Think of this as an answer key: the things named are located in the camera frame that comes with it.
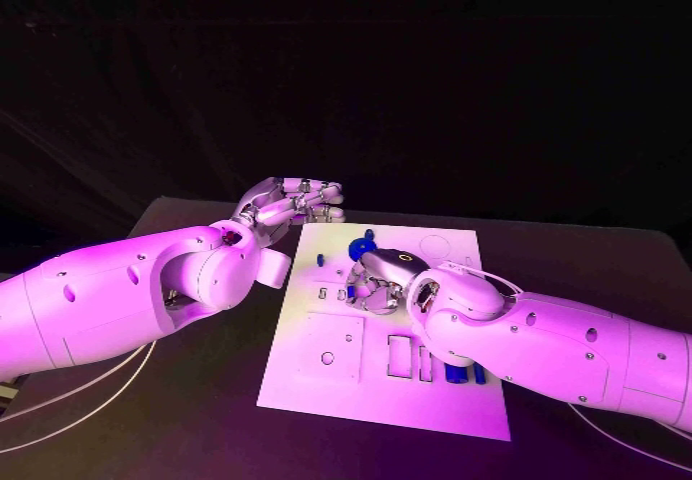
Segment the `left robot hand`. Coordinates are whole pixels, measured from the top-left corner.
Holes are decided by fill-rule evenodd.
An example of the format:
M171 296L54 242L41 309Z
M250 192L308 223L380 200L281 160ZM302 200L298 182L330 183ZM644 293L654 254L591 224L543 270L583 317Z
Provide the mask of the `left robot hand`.
M242 196L232 220L253 233L258 245L273 245L294 225L341 223L341 185L335 182L269 177Z

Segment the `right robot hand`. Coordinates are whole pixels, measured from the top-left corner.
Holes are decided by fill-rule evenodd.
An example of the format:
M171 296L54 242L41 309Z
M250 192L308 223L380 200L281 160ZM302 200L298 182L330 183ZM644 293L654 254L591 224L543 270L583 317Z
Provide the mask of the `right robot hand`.
M345 278L345 305L374 315L392 314L428 269L428 263L409 252L380 248L364 252Z

